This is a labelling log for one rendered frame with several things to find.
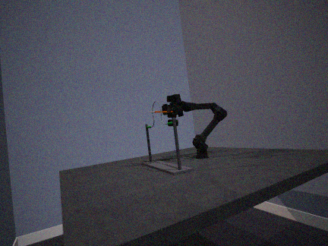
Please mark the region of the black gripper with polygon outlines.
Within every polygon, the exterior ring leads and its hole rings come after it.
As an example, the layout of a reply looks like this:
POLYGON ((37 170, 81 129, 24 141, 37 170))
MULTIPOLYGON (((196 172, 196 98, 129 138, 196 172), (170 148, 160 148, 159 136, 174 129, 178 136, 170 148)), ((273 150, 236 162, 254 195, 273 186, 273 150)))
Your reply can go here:
MULTIPOLYGON (((167 96, 167 102, 170 103, 170 105, 167 105, 167 117, 172 119, 175 118, 176 126, 178 126, 178 119, 176 119, 176 117, 178 114, 181 114, 180 106, 174 105, 174 102, 177 101, 177 96, 167 96)), ((172 122, 172 119, 168 120, 168 122, 172 122)))

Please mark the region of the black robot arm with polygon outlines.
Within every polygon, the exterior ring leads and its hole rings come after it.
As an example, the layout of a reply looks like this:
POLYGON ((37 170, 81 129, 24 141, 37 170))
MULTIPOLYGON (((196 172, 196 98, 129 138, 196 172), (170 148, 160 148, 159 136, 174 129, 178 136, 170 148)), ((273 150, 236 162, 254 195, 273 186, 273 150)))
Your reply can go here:
POLYGON ((208 135, 211 131, 217 126, 217 124, 222 121, 228 114, 227 111, 222 107, 218 106, 216 103, 193 103, 193 102, 184 102, 181 101, 180 94, 174 94, 172 96, 177 96, 178 101, 174 102, 174 105, 180 106, 181 114, 178 114, 178 117, 183 116, 184 112, 189 112, 195 109, 211 109, 215 114, 213 120, 208 124, 202 134, 197 134, 193 140, 193 145, 197 149, 197 159, 206 159, 209 158, 207 155, 208 145, 205 144, 208 135))

